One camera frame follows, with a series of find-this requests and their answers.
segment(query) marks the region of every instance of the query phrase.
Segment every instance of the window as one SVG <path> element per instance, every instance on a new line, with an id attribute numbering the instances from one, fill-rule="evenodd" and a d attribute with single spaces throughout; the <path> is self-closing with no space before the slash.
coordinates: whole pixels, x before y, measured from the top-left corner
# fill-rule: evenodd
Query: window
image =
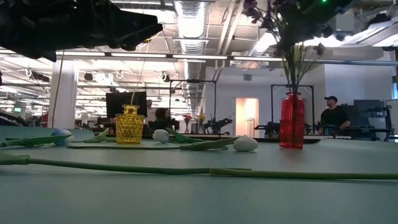
<path id="1" fill-rule="evenodd" d="M 398 86 L 397 83 L 394 83 L 392 86 L 392 99 L 398 100 Z"/>

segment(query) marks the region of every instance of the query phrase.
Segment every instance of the yellow glass vase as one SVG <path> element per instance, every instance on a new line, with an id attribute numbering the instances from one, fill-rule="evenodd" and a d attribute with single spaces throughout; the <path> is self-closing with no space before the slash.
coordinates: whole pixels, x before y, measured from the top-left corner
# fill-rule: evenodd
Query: yellow glass vase
<path id="1" fill-rule="evenodd" d="M 116 142 L 140 144 L 144 129 L 144 116 L 137 114 L 139 106 L 123 105 L 124 114 L 116 115 Z"/>

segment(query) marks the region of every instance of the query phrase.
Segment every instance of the man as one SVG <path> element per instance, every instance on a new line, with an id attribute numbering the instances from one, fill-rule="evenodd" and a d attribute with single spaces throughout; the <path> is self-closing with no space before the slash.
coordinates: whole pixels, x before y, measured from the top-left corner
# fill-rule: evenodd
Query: man
<path id="1" fill-rule="evenodd" d="M 329 96 L 325 97 L 326 105 L 328 109 L 324 110 L 321 114 L 322 124 L 328 126 L 336 126 L 340 131 L 351 125 L 347 113 L 337 106 L 337 97 Z"/>
<path id="2" fill-rule="evenodd" d="M 147 119 L 146 122 L 148 123 L 149 121 L 156 121 L 156 108 L 152 108 L 152 100 L 147 100 Z"/>

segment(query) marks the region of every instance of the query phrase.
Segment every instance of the cap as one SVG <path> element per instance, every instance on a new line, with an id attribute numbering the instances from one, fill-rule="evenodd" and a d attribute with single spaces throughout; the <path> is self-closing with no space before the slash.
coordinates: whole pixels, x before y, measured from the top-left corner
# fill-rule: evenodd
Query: cap
<path id="1" fill-rule="evenodd" d="M 337 102 L 337 97 L 335 97 L 335 96 L 328 96 L 328 97 L 325 97 L 325 100 L 334 100 L 334 101 Z"/>

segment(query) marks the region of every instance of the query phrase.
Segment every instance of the light blue tabletop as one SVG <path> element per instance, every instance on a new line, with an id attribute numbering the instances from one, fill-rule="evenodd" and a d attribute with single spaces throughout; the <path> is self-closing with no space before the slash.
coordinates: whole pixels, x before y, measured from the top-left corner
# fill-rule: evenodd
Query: light blue tabletop
<path id="1" fill-rule="evenodd" d="M 5 137 L 51 130 L 0 128 Z M 90 132 L 73 132 L 77 139 Z M 324 139 L 303 150 L 256 152 L 8 150 L 34 158 L 149 167 L 241 167 L 297 172 L 398 172 L 398 145 Z M 1 223 L 397 223 L 398 182 L 125 174 L 49 166 L 0 167 Z"/>

